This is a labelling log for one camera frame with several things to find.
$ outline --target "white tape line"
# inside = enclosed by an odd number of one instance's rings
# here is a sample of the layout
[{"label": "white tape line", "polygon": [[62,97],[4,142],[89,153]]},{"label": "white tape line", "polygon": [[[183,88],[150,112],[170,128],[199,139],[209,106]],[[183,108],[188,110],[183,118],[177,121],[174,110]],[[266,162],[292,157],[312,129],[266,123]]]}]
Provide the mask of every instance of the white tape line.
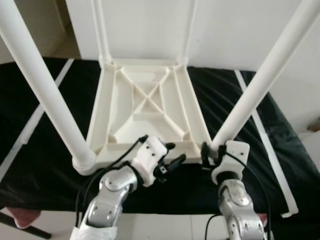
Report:
[{"label": "white tape line", "polygon": [[[245,83],[244,78],[242,77],[239,70],[234,70],[234,73],[239,81],[239,84],[240,84],[242,91],[244,92],[247,89],[247,85]],[[288,207],[289,212],[283,213],[281,216],[283,218],[288,218],[291,215],[297,214],[299,212],[296,200],[290,190],[289,184],[287,182],[287,179],[285,177],[284,172],[282,171],[282,168],[280,166],[280,163],[279,163],[279,160],[278,160],[277,155],[275,153],[275,150],[272,147],[269,136],[266,133],[264,125],[263,125],[261,118],[260,118],[256,109],[252,112],[252,118],[253,118],[253,121],[256,125],[256,128],[259,132],[259,135],[260,135],[262,143],[265,147],[265,150],[268,154],[268,158],[269,158],[271,167],[273,169],[273,172],[275,174],[276,179],[279,182],[280,188],[282,190],[282,193],[284,195],[284,199],[285,199],[287,207]]]},{"label": "white tape line", "polygon": [[[59,87],[62,80],[66,76],[69,68],[71,67],[74,59],[68,59],[63,66],[62,70],[60,71],[59,75],[55,79],[55,84]],[[9,151],[8,155],[3,160],[0,166],[0,182],[6,175],[11,163],[14,161],[15,157],[17,156],[18,152],[20,151],[21,147],[28,143],[29,138],[31,137],[32,133],[34,132],[36,126],[38,125],[42,115],[44,114],[45,110],[41,105],[35,109],[31,117],[29,118],[28,122],[24,126],[22,132],[16,139],[15,143],[13,144],[11,150]]]}]

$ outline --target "white pole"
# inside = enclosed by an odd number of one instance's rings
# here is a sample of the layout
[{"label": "white pole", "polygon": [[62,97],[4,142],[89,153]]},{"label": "white pole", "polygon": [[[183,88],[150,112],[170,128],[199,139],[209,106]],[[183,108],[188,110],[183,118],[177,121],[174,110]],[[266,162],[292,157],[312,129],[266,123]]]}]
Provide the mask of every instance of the white pole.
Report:
[{"label": "white pole", "polygon": [[14,0],[0,0],[0,35],[72,154],[74,168],[83,175],[94,172],[96,155],[86,144]]},{"label": "white pole", "polygon": [[320,0],[303,0],[300,3],[246,91],[213,138],[210,144],[212,155],[215,155],[220,145],[233,140],[240,132],[253,110],[265,97],[294,55],[304,36],[316,21],[319,12]]}]

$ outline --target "black wire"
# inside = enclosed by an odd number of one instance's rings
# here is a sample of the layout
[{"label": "black wire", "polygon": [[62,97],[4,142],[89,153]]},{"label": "black wire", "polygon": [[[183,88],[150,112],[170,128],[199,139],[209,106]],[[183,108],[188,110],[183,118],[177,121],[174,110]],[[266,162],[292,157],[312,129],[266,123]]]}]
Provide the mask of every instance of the black wire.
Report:
[{"label": "black wire", "polygon": [[211,217],[209,217],[208,221],[206,222],[204,240],[207,240],[208,226],[209,226],[209,223],[210,223],[211,219],[213,219],[213,218],[215,218],[215,217],[218,217],[218,216],[221,216],[221,214],[212,215]]},{"label": "black wire", "polygon": [[233,158],[234,160],[236,160],[238,163],[240,163],[242,166],[244,166],[246,169],[249,170],[249,172],[254,176],[254,178],[256,179],[256,181],[258,182],[262,192],[263,192],[263,195],[264,195],[264,198],[265,198],[265,201],[266,201],[266,206],[267,206],[267,223],[266,223],[266,228],[267,228],[267,240],[270,240],[271,239],[271,208],[270,208],[270,202],[269,202],[269,199],[268,199],[268,195],[266,193],[266,190],[262,184],[262,182],[260,181],[260,178],[256,175],[255,171],[249,167],[248,165],[246,165],[245,163],[243,163],[239,158],[237,158],[236,156],[233,156],[232,154],[228,153],[228,152],[225,152],[226,155],[230,156],[231,158]]},{"label": "black wire", "polygon": [[100,169],[97,173],[95,173],[91,178],[89,178],[81,187],[81,189],[78,191],[77,195],[76,195],[76,200],[75,200],[75,213],[76,213],[76,217],[75,217],[75,226],[77,227],[79,224],[79,218],[80,218],[80,211],[79,211],[79,201],[80,201],[80,197],[81,197],[81,193],[82,191],[85,189],[84,192],[84,197],[83,197],[83,202],[82,202],[82,212],[84,212],[84,208],[85,208],[85,204],[87,202],[87,198],[88,198],[88,193],[90,190],[91,185],[93,184],[93,182],[97,179],[97,177],[99,177],[101,174],[105,174],[108,171],[110,171],[112,169],[112,167],[114,167],[115,165],[117,165],[119,162],[121,162],[122,159],[124,159],[135,147],[138,143],[143,143],[146,139],[148,138],[147,135],[140,137],[137,141],[135,141],[135,143],[123,154],[121,155],[116,161],[112,162],[111,164],[109,164],[107,167]]}]

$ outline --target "black cable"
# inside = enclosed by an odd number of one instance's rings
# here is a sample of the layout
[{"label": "black cable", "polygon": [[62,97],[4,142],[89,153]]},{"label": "black cable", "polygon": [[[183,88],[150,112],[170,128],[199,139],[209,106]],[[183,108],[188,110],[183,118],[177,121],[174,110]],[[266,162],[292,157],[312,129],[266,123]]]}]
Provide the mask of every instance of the black cable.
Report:
[{"label": "black cable", "polygon": [[211,219],[213,219],[215,217],[218,217],[218,216],[221,216],[221,214],[212,215],[211,217],[209,217],[208,221],[206,222],[204,240],[207,240],[208,226],[209,226],[209,223],[210,223]]},{"label": "black cable", "polygon": [[256,181],[258,182],[262,192],[263,192],[263,195],[264,195],[264,198],[265,198],[265,201],[266,201],[266,206],[267,206],[267,223],[266,223],[266,228],[267,228],[267,240],[270,240],[271,239],[271,208],[270,208],[270,202],[269,202],[269,199],[268,199],[268,195],[266,193],[266,190],[262,184],[262,182],[260,181],[260,178],[256,175],[255,171],[249,167],[248,165],[246,165],[244,162],[242,162],[239,158],[237,158],[236,156],[233,156],[232,154],[228,153],[228,152],[225,152],[226,155],[230,156],[231,158],[233,158],[234,160],[236,160],[238,163],[240,163],[242,166],[244,166],[246,169],[249,170],[249,172],[254,176],[254,178],[256,179]]},{"label": "black cable", "polygon": [[101,174],[105,174],[108,171],[112,169],[115,165],[117,165],[119,162],[121,162],[122,159],[124,159],[135,147],[138,143],[143,143],[148,138],[147,135],[140,137],[135,143],[123,154],[121,155],[116,161],[109,164],[107,167],[100,169],[97,173],[95,173],[91,178],[89,178],[81,187],[79,192],[77,193],[76,200],[75,200],[75,212],[76,212],[76,218],[75,218],[75,226],[77,227],[79,224],[79,218],[80,218],[80,211],[79,211],[79,201],[81,197],[81,192],[85,189],[83,202],[82,202],[82,212],[84,212],[85,204],[87,202],[88,193],[90,190],[90,187],[92,183],[99,177]]}]

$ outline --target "black fabric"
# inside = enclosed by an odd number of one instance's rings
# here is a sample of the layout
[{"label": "black fabric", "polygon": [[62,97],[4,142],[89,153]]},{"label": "black fabric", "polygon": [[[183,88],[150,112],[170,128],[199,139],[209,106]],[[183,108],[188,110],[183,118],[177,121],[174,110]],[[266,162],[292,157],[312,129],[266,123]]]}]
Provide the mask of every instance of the black fabric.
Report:
[{"label": "black fabric", "polygon": [[[64,59],[45,59],[53,77]],[[232,70],[189,67],[188,72],[205,123],[213,138],[242,94]],[[254,72],[243,71],[247,83]],[[87,135],[100,76],[96,61],[75,60],[59,89],[82,134]],[[28,121],[38,102],[14,63],[0,66],[0,163]],[[268,94],[257,108],[283,172],[296,199],[297,221],[320,222],[320,175],[290,124]],[[288,211],[286,201],[268,160],[260,136],[250,118],[236,140],[250,144],[248,164],[255,168],[271,202],[273,216]],[[72,167],[71,155],[46,114],[0,183],[0,206],[40,210],[74,211],[85,176]],[[257,212],[267,210],[264,195],[249,172],[243,181]],[[89,198],[97,194],[98,184]],[[217,213],[217,187],[211,172],[198,164],[184,164],[163,184],[141,187],[129,195],[125,213]]]}]

